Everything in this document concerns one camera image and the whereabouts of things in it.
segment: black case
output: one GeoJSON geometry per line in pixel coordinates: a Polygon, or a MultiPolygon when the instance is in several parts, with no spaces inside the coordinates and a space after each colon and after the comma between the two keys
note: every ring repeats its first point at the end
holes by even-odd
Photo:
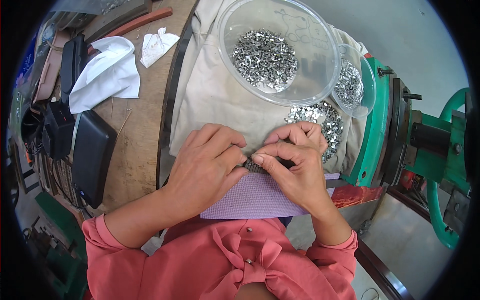
{"type": "Polygon", "coordinates": [[[91,207],[103,200],[108,166],[117,133],[97,113],[87,110],[80,116],[73,149],[72,182],[91,207]]]}
{"type": "Polygon", "coordinates": [[[63,46],[60,68],[61,102],[68,106],[70,92],[88,62],[87,43],[78,35],[63,46]]]}
{"type": "Polygon", "coordinates": [[[74,126],[75,119],[67,106],[58,101],[47,105],[42,143],[45,152],[53,160],[70,154],[74,126]]]}

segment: hand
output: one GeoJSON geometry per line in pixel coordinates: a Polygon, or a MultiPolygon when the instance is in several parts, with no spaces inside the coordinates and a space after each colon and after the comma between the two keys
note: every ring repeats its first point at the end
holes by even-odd
{"type": "Polygon", "coordinates": [[[332,208],[322,166],[322,154],[327,147],[322,127],[302,121],[273,131],[252,160],[272,175],[288,199],[317,215],[332,208]],[[287,138],[293,144],[279,141],[287,138]],[[291,160],[295,166],[287,169],[276,156],[291,160]]]}
{"type": "Polygon", "coordinates": [[[247,160],[240,150],[246,145],[241,133],[220,124],[205,124],[190,133],[162,188],[185,219],[209,208],[248,174],[246,168],[235,167],[247,160]]]}

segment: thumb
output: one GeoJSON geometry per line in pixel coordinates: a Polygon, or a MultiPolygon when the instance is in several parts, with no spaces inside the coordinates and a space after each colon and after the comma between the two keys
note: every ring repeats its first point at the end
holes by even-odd
{"type": "Polygon", "coordinates": [[[284,167],[275,157],[265,153],[252,154],[252,160],[255,164],[264,168],[273,179],[278,183],[288,182],[293,180],[293,174],[284,167]]]}

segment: forearm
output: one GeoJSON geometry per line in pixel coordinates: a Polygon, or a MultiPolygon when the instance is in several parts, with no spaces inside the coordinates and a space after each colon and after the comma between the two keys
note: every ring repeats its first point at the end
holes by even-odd
{"type": "Polygon", "coordinates": [[[174,203],[160,189],[105,215],[105,224],[122,245],[140,248],[158,231],[183,221],[174,203]]]}
{"type": "Polygon", "coordinates": [[[313,230],[317,236],[317,241],[323,245],[339,245],[350,238],[352,229],[332,203],[330,196],[326,194],[325,197],[328,197],[324,200],[326,205],[322,205],[321,210],[310,212],[313,230]]]}

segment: clear plastic bowl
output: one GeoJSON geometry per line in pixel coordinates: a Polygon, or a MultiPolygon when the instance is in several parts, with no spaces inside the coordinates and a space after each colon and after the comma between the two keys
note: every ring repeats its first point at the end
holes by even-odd
{"type": "Polygon", "coordinates": [[[238,0],[218,21],[220,56],[237,81],[255,96],[282,106],[302,107],[329,96],[340,74],[340,52],[330,27],[305,4],[294,0],[238,0]],[[250,30],[268,29],[294,46],[298,70],[283,91],[248,83],[233,65],[238,38],[250,30]]]}
{"type": "Polygon", "coordinates": [[[335,92],[335,89],[332,91],[332,97],[340,106],[340,108],[346,112],[349,116],[362,119],[372,111],[373,105],[375,104],[375,99],[377,96],[377,85],[375,83],[375,76],[373,74],[370,64],[367,62],[367,59],[352,46],[348,44],[340,44],[338,46],[340,50],[340,55],[342,58],[350,61],[360,72],[361,80],[363,82],[363,99],[359,106],[354,110],[351,110],[345,107],[338,95],[335,92]]]}

